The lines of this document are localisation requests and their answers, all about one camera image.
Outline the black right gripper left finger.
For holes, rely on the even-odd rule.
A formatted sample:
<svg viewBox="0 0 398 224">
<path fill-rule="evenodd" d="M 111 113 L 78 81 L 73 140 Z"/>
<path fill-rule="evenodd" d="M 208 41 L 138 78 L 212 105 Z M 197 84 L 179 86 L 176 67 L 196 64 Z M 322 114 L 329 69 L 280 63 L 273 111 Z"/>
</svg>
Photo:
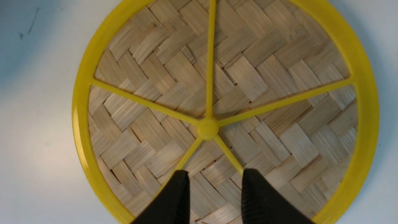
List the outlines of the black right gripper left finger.
<svg viewBox="0 0 398 224">
<path fill-rule="evenodd" d="M 163 190 L 132 224 L 189 224 L 190 180 L 188 172 L 177 170 Z"/>
</svg>

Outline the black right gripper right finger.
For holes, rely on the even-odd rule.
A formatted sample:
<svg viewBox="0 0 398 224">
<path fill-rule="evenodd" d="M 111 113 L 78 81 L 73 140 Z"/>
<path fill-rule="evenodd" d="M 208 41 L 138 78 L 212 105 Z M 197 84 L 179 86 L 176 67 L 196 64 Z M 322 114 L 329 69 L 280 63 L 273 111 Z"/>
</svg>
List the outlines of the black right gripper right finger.
<svg viewBox="0 0 398 224">
<path fill-rule="evenodd" d="M 243 171 L 241 217 L 243 224 L 313 224 L 286 200 L 257 169 Z"/>
</svg>

